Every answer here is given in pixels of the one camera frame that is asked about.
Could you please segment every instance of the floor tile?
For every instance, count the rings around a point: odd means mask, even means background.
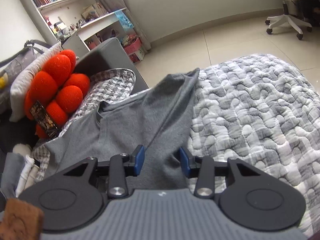
[[[300,69],[320,67],[320,30],[312,33],[303,30],[303,39],[299,41],[292,27],[276,27],[271,35],[264,34]]]
[[[301,73],[314,86],[316,92],[320,94],[320,68],[302,70]]]
[[[177,60],[208,52],[203,31],[185,35],[153,49],[153,57],[159,61]]]
[[[149,87],[154,87],[162,78],[170,73],[186,73],[195,68],[209,67],[208,52],[191,55],[178,60],[157,61],[149,57],[136,64],[137,70]]]
[[[209,50],[212,65],[253,53],[272,54],[285,62],[294,65],[293,62],[267,38],[245,41]]]
[[[263,38],[265,17],[233,22],[204,30],[208,50]]]

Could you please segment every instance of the chair base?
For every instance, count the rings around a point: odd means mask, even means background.
[[[289,23],[299,34],[303,34],[302,30],[299,28],[298,25],[300,26],[306,26],[306,27],[311,27],[312,25],[310,23],[304,22],[300,19],[297,19],[294,16],[291,15],[287,15],[287,14],[283,14],[283,15],[279,15],[279,16],[273,16],[273,17],[268,17],[267,18],[268,21],[275,21],[274,23],[271,23],[269,25],[269,29],[273,29],[274,27],[278,27],[284,23]]]

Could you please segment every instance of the circular cover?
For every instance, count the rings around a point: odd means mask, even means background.
[[[238,178],[221,193],[219,206],[237,224],[260,231],[298,226],[306,208],[297,190],[260,176]]]
[[[65,176],[59,183],[38,183],[20,199],[44,212],[44,231],[61,232],[79,228],[98,214],[103,206],[101,193],[93,186]]]

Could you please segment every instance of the plush toy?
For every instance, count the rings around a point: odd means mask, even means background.
[[[76,54],[64,50],[51,57],[36,74],[24,101],[24,111],[33,119],[30,108],[38,100],[55,123],[62,127],[80,106],[90,87],[90,79],[84,74],[73,73]],[[36,134],[47,138],[47,134],[37,124]]]

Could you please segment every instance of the gray long-sleeve shirt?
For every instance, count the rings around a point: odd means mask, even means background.
[[[186,187],[174,153],[189,136],[198,75],[199,69],[170,74],[151,90],[121,103],[101,102],[97,110],[74,121],[62,137],[45,144],[51,153],[45,177],[86,157],[107,161],[143,144],[145,161],[140,176],[127,178],[129,189]]]

